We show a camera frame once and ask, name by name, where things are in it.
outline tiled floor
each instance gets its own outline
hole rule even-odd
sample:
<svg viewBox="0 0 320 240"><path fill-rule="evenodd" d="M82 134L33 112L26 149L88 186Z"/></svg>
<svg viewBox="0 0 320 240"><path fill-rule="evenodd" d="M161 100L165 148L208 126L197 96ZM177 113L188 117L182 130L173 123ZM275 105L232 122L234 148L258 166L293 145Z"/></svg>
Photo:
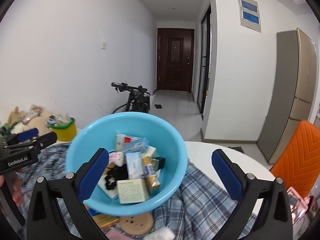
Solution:
<svg viewBox="0 0 320 240"><path fill-rule="evenodd" d="M185 141L201 142L202 118L197 103L190 93L159 90L153 100L150 114L172 124Z"/></svg>

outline bowl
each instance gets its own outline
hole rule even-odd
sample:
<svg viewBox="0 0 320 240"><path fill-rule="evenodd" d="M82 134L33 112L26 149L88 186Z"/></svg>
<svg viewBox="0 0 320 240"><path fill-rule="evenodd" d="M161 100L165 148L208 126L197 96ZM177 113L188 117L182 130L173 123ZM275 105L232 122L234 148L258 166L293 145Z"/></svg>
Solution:
<svg viewBox="0 0 320 240"><path fill-rule="evenodd" d="M187 149L178 131L165 120L145 113L124 112L102 117L82 129L73 139L66 154L66 173L76 172L100 148L115 150L116 134L146 137L164 157L165 167L160 174L161 187L157 194L137 204L120 204L111 200L99 186L85 200L94 210L113 216L132 216L149 212L167 201L180 186L187 169Z"/></svg>

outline screw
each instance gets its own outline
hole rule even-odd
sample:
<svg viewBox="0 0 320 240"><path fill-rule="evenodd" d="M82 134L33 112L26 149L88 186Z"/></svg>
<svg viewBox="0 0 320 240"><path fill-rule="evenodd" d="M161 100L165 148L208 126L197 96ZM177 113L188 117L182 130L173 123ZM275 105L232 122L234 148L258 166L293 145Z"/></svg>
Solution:
<svg viewBox="0 0 320 240"><path fill-rule="evenodd" d="M248 179L255 179L256 177L252 173L247 174Z"/></svg>
<svg viewBox="0 0 320 240"><path fill-rule="evenodd" d="M73 172L69 172L66 174L67 179L72 179L75 174Z"/></svg>
<svg viewBox="0 0 320 240"><path fill-rule="evenodd" d="M282 183L283 183L283 179L281 179L281 178L276 178L276 182L278 182L279 184L282 184Z"/></svg>
<svg viewBox="0 0 320 240"><path fill-rule="evenodd" d="M42 181L44 181L44 177L42 177L42 176L37 179L37 182L39 182L39 183L41 183Z"/></svg>

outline orange chair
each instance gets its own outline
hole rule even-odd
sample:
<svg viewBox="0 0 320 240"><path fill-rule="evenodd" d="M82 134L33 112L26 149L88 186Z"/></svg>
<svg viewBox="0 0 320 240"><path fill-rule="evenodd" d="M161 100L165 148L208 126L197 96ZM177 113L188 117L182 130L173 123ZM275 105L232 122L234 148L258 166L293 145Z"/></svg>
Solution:
<svg viewBox="0 0 320 240"><path fill-rule="evenodd" d="M271 173L305 198L320 173L320 130L301 121Z"/></svg>

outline plaid fabric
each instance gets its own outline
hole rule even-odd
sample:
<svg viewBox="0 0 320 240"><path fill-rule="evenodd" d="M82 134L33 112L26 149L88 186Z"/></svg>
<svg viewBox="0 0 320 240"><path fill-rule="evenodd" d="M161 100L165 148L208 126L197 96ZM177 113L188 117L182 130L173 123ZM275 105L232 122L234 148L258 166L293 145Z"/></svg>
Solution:
<svg viewBox="0 0 320 240"><path fill-rule="evenodd" d="M47 180L51 180L65 175L65 154L68 147L69 144L61 144L44 149L39 155L39 162L24 168L23 173L19 174L23 182L24 202L21 209L25 217L37 178L45 176ZM58 202L71 233L80 236L63 200ZM211 240L230 217L236 204L228 193L188 162L187 172L179 189L167 202L153 211L155 223L151 231L167 226L175 233L175 240ZM255 218L251 215L240 237L249 234ZM18 234L22 239L26 239L25 228Z"/></svg>

